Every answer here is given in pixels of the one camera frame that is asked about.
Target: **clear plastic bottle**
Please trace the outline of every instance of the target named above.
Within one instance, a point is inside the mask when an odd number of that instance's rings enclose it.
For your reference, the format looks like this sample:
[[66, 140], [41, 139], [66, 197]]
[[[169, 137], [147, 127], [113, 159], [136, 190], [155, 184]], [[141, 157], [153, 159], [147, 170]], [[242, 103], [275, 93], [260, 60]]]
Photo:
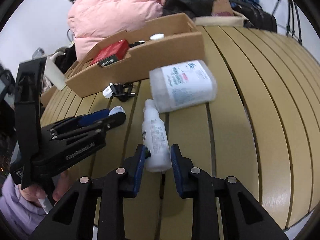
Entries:
[[172, 167], [172, 164], [164, 122], [160, 119], [152, 99], [146, 100], [143, 112], [143, 144], [151, 153], [151, 157], [147, 158], [145, 162], [146, 169], [151, 172], [166, 171]]
[[217, 95], [217, 82], [202, 60], [156, 68], [149, 76], [159, 113], [209, 102]]

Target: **metal pin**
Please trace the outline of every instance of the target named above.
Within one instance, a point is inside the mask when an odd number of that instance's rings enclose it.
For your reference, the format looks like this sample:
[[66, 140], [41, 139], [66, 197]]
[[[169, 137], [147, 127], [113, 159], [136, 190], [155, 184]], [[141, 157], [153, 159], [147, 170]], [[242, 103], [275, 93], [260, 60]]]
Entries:
[[118, 169], [116, 170], [116, 173], [118, 173], [118, 174], [124, 174], [124, 173], [125, 173], [125, 168], [118, 168]]
[[201, 170], [199, 168], [197, 168], [197, 167], [191, 168], [191, 172], [194, 173], [194, 174], [198, 174], [198, 173], [200, 173], [200, 171]]
[[228, 177], [228, 182], [235, 184], [237, 182], [237, 179], [235, 177]]
[[89, 178], [88, 177], [82, 177], [82, 178], [80, 178], [80, 183], [87, 183], [88, 181], [89, 181]]

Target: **pink puffer jacket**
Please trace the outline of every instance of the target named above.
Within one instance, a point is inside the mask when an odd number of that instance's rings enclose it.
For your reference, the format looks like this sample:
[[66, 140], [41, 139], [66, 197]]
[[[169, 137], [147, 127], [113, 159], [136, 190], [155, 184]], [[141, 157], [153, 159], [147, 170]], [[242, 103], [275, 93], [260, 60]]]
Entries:
[[104, 38], [122, 30], [143, 27], [145, 21], [160, 17], [165, 0], [77, 0], [68, 14], [80, 61]]

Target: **blue gripper pad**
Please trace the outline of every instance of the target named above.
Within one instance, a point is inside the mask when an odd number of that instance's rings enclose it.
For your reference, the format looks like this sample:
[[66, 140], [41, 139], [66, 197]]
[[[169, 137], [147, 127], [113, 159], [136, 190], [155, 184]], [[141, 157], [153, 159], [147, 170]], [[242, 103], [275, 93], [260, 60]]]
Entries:
[[171, 163], [172, 163], [174, 180], [176, 182], [177, 192], [179, 193], [179, 196], [182, 197], [183, 195], [182, 174], [181, 174], [180, 166], [177, 160], [177, 156], [174, 152], [174, 147], [170, 148], [170, 155], [171, 155]]
[[78, 124], [81, 127], [91, 125], [96, 121], [99, 121], [101, 119], [108, 117], [109, 113], [110, 113], [109, 109], [105, 108], [100, 111], [94, 112], [92, 114], [87, 114], [79, 120]]
[[138, 194], [138, 192], [140, 190], [142, 173], [143, 173], [143, 168], [144, 168], [144, 163], [146, 160], [146, 153], [147, 152], [148, 152], [148, 149], [145, 146], [143, 146], [140, 151], [139, 163], [137, 165], [136, 172], [134, 174], [133, 193], [135, 196]]

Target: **slatted table top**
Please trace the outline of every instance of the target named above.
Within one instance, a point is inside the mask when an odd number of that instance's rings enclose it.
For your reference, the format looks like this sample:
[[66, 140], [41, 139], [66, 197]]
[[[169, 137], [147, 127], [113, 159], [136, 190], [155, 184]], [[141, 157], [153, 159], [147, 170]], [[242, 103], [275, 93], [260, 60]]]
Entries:
[[[218, 94], [213, 102], [161, 114], [169, 145], [179, 144], [183, 156], [212, 176], [237, 177], [281, 228], [290, 227], [320, 200], [319, 64], [296, 41], [275, 33], [198, 29]], [[107, 133], [104, 149], [71, 168], [74, 178], [105, 176], [142, 143], [149, 80], [134, 89], [136, 97], [125, 103], [101, 92], [80, 98], [68, 87], [54, 93], [42, 126], [114, 106], [127, 114]], [[191, 239], [192, 204], [179, 198], [172, 170], [165, 180], [145, 171], [138, 196], [124, 199], [126, 237]]]

